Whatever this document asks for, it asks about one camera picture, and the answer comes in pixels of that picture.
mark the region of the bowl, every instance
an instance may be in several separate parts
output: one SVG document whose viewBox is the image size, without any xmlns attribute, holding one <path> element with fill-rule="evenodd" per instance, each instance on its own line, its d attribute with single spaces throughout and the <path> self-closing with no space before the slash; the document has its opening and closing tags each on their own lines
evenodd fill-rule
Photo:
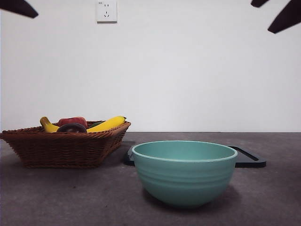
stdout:
<svg viewBox="0 0 301 226">
<path fill-rule="evenodd" d="M 142 186 L 178 208 L 195 208 L 227 188 L 237 157 L 233 148 L 201 141 L 155 141 L 132 148 Z"/>
</svg>

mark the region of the banana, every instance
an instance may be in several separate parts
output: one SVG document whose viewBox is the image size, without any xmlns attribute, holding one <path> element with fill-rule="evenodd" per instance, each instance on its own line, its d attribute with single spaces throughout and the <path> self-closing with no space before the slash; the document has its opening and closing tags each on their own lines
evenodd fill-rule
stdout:
<svg viewBox="0 0 301 226">
<path fill-rule="evenodd" d="M 43 126 L 45 132 L 54 133 L 58 130 L 58 126 L 53 125 L 47 117 L 42 117 L 40 123 Z"/>
<path fill-rule="evenodd" d="M 111 119 L 108 119 L 107 121 L 104 121 L 103 123 L 97 126 L 87 129 L 87 132 L 93 133 L 93 132 L 101 132 L 101 131 L 109 130 L 123 124 L 125 120 L 126 118 L 123 116 L 116 116 Z"/>
</svg>

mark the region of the countertop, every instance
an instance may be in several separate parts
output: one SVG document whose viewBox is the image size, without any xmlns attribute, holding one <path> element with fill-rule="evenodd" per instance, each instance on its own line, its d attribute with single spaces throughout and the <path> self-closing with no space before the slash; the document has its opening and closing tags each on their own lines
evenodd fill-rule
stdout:
<svg viewBox="0 0 301 226">
<path fill-rule="evenodd" d="M 235 168 L 226 191 L 197 209 L 166 206 L 122 159 L 134 145 L 199 140 L 238 146 L 267 160 Z M 299 226 L 301 133 L 127 132 L 95 169 L 27 169 L 2 140 L 1 226 Z"/>
</svg>

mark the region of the wicker basket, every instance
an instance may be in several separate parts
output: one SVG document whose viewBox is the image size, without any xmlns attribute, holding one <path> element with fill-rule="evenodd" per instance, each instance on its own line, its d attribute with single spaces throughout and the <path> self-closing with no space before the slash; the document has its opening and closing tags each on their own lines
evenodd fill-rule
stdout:
<svg viewBox="0 0 301 226">
<path fill-rule="evenodd" d="M 87 121 L 90 127 L 99 121 Z M 43 127 L 0 133 L 28 168 L 94 168 L 117 149 L 130 122 L 96 133 L 45 133 Z"/>
</svg>

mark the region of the black cutting board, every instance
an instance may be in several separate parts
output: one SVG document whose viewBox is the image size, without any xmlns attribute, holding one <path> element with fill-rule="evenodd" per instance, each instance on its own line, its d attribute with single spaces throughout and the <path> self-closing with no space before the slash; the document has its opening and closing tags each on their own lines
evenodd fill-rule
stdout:
<svg viewBox="0 0 301 226">
<path fill-rule="evenodd" d="M 236 146 L 229 146 L 229 147 L 237 150 L 238 153 L 235 167 L 261 168 L 266 166 L 267 161 L 264 158 L 260 157 L 259 155 L 252 153 L 250 151 L 243 150 Z M 132 147 L 125 153 L 123 163 L 129 166 L 135 165 L 134 155 L 132 153 Z"/>
</svg>

